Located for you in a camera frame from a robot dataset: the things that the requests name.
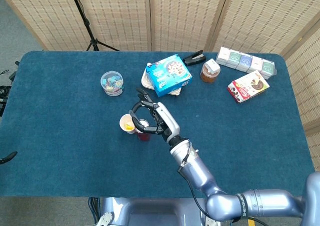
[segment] jar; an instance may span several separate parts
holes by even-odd
[[[200,77],[204,82],[213,83],[220,73],[220,66],[214,59],[210,59],[202,66]]]

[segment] tripod stand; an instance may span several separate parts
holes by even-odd
[[[84,7],[83,7],[82,3],[80,2],[80,0],[74,0],[74,2],[75,2],[75,4],[76,4],[76,7],[77,7],[78,10],[79,10],[79,13],[80,13],[80,15],[81,15],[81,17],[82,17],[82,19],[83,19],[83,23],[84,23],[84,25],[85,25],[85,28],[86,28],[86,30],[88,31],[89,36],[90,36],[90,44],[89,44],[89,46],[87,47],[86,51],[88,51],[91,46],[93,47],[93,50],[94,50],[94,51],[99,51],[98,44],[100,44],[100,45],[103,45],[103,46],[105,46],[105,47],[107,47],[107,48],[110,48],[110,49],[118,52],[118,51],[119,51],[118,49],[116,49],[116,48],[114,48],[114,47],[112,47],[112,46],[109,46],[109,45],[107,45],[107,44],[105,44],[105,43],[102,43],[102,42],[100,42],[97,38],[94,37],[94,35],[93,35],[92,31],[91,31],[91,28],[90,28],[90,22],[89,22],[89,20],[86,18],[86,15],[85,15],[85,13],[84,13]]]

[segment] plastic container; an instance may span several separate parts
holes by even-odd
[[[146,70],[144,70],[144,72],[143,72],[143,75],[142,75],[142,78],[141,78],[141,84],[142,84],[145,88],[152,89],[152,90],[155,89],[155,88],[153,87],[153,85],[152,85],[152,82],[151,82],[151,81],[149,80],[149,78],[148,78],[148,75],[147,75]],[[181,88],[178,88],[178,89],[173,90],[173,91],[170,92],[169,94],[170,94],[170,95],[174,95],[174,96],[178,96],[178,95],[180,95],[180,91],[181,91]]]
[[[102,75],[101,86],[109,96],[116,97],[123,92],[124,80],[119,72],[110,71]]]
[[[210,59],[202,66],[200,76],[204,82],[212,83],[217,79],[219,73],[220,66],[214,61],[214,59]]]
[[[129,134],[134,134],[135,133],[135,125],[134,122],[132,122],[132,118],[130,114],[125,114],[121,117],[120,122],[119,122],[120,128],[129,133]]]

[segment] black stapler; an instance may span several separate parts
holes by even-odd
[[[204,54],[202,54],[202,52],[203,52],[203,50],[200,50],[200,51],[193,53],[192,55],[190,55],[188,57],[183,58],[183,60],[182,60],[183,63],[186,66],[191,66],[194,64],[204,62],[207,58]]]

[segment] paper cup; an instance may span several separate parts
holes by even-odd
[[[132,122],[132,118],[130,114],[125,114],[121,117],[120,122],[119,122],[120,128],[129,133],[129,134],[134,134],[135,133],[135,125]],[[133,127],[133,129],[126,129],[126,125]]]

